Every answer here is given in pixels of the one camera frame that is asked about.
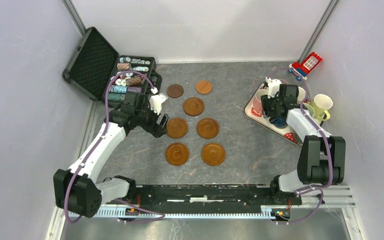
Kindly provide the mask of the dark blue mug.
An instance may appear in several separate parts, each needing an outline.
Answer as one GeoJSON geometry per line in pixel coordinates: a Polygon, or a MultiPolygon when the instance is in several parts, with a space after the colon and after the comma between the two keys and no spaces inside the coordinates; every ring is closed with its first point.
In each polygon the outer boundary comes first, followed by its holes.
{"type": "Polygon", "coordinates": [[[276,117],[276,118],[271,118],[270,120],[270,123],[273,124],[276,128],[278,129],[285,129],[286,127],[288,127],[289,125],[286,123],[285,120],[283,120],[282,118],[280,117],[276,117]]]}

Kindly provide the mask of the dark brown coaster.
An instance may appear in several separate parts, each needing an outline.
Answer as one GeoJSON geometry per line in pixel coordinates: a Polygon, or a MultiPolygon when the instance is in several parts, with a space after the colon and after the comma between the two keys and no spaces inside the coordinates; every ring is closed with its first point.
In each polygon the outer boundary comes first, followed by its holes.
{"type": "Polygon", "coordinates": [[[184,94],[184,88],[179,84],[172,84],[167,88],[166,93],[171,98],[179,98],[184,94]]]}

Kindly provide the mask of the grooved wooden coaster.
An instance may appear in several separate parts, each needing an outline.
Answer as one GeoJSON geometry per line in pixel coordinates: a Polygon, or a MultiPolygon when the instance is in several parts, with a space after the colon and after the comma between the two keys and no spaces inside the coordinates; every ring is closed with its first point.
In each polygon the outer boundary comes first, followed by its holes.
{"type": "Polygon", "coordinates": [[[189,116],[198,116],[205,110],[205,103],[198,97],[190,97],[183,102],[183,111],[189,116]]]}

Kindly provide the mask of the light wooden coaster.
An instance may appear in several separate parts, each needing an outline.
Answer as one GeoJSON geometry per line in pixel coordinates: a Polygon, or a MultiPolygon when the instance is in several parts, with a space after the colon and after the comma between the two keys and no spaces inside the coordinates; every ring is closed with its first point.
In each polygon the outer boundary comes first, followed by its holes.
{"type": "Polygon", "coordinates": [[[195,90],[202,95],[209,94],[213,90],[213,85],[208,80],[201,80],[195,85],[195,90]]]}

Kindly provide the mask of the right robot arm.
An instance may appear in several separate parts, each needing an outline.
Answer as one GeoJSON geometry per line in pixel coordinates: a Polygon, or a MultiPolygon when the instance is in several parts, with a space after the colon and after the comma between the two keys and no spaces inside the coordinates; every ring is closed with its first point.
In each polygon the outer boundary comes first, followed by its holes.
{"type": "Polygon", "coordinates": [[[281,119],[302,141],[296,170],[280,175],[269,189],[269,199],[282,204],[289,193],[304,194],[339,185],[345,178],[346,141],[333,136],[316,123],[310,112],[298,103],[299,87],[292,84],[267,85],[260,97],[263,115],[281,119]]]}

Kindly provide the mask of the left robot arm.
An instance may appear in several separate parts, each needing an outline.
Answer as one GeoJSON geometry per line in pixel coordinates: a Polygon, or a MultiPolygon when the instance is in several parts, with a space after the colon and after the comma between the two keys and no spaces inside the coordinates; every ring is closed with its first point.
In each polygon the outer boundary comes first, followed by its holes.
{"type": "Polygon", "coordinates": [[[105,104],[105,118],[98,135],[78,160],[66,170],[58,169],[53,176],[55,204],[69,222],[70,213],[91,218],[103,204],[118,199],[131,204],[136,200],[133,179],[114,177],[101,183],[97,179],[115,148],[136,127],[155,138],[166,134],[169,117],[161,111],[167,100],[163,93],[127,93],[122,103],[105,104]]]}

